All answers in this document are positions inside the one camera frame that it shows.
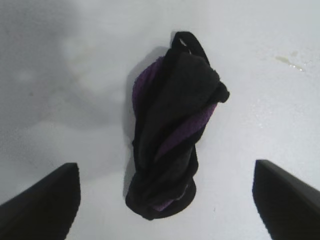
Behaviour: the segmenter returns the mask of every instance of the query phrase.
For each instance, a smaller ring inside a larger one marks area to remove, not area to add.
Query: white surface
[[[318,0],[1,0],[0,202],[77,162],[68,240],[269,240],[255,160],[320,189],[319,11]],[[231,96],[197,144],[192,204],[147,221],[123,197],[131,87],[177,30],[198,37]]]

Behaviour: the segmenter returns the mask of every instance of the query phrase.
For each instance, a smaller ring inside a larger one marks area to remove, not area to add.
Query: black fabric
[[[205,127],[157,160],[156,153],[188,118],[228,97],[226,86],[210,67],[196,37],[190,32],[177,32],[136,114],[136,173],[126,196],[129,208],[152,220],[176,214],[191,203],[196,194],[193,176],[198,169],[195,143]],[[174,202],[164,210],[153,208],[168,200]]]
[[[257,160],[253,199],[274,240],[320,239],[320,192],[268,160]]]
[[[0,239],[64,240],[80,199],[78,165],[66,163],[0,206]]]

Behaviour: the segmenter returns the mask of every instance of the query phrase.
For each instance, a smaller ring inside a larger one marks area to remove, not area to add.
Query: water stain
[[[296,57],[298,55],[298,51],[293,51],[291,54],[290,54],[292,57]]]
[[[289,65],[290,67],[293,67],[294,69],[298,69],[300,72],[305,72],[305,70],[301,66],[293,64],[292,62],[289,61],[288,58],[286,58],[284,56],[276,56],[275,59],[284,63],[284,64]]]

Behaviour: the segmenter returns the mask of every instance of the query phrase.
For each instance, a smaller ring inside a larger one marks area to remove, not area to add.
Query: black cloth
[[[196,37],[190,32],[177,32],[136,114],[136,173],[126,196],[129,208],[152,220],[176,214],[192,202],[196,194],[193,176],[198,169],[195,143],[205,126],[159,159],[156,154],[164,140],[188,118],[228,97],[226,86],[210,67]],[[173,202],[164,210],[153,207],[166,201]]]

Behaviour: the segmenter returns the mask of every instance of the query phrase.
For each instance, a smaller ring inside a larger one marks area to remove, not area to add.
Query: black towel
[[[152,220],[174,215],[192,202],[195,144],[217,103],[228,97],[196,37],[177,32],[166,55],[133,87],[136,173],[126,196],[129,208]]]

